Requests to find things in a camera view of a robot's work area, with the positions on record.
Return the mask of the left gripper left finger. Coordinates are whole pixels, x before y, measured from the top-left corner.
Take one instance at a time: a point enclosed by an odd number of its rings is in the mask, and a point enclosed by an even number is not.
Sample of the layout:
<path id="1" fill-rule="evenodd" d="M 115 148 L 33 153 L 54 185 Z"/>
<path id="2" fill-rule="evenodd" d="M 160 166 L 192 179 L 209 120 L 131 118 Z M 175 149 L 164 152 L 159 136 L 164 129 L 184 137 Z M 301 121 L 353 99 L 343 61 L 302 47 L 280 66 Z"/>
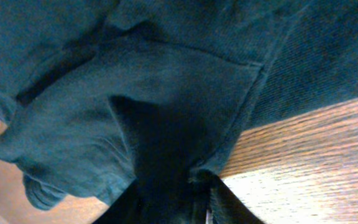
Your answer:
<path id="1" fill-rule="evenodd" d="M 141 199 L 135 180 L 93 224 L 136 224 L 140 222 L 140 210 Z"/>

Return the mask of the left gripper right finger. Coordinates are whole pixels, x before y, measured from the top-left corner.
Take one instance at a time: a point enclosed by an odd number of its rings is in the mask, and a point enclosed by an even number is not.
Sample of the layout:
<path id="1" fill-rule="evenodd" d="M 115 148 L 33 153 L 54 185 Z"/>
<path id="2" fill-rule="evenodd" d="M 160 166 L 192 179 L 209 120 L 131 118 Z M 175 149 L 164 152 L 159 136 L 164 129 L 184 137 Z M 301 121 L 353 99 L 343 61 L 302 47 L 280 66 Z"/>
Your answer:
<path id="1" fill-rule="evenodd" d="M 209 206 L 216 224 L 264 224 L 216 175 L 211 178 Z"/>

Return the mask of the black t-shirt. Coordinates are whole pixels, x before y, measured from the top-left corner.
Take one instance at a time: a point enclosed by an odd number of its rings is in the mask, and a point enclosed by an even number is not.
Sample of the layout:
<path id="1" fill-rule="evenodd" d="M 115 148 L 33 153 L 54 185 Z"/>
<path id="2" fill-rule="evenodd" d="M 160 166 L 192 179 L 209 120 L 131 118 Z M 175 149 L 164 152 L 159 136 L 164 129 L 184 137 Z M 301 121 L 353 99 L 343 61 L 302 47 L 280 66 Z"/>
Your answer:
<path id="1" fill-rule="evenodd" d="M 0 160 L 39 210 L 204 223 L 241 132 L 358 97 L 358 1 L 0 1 Z"/>

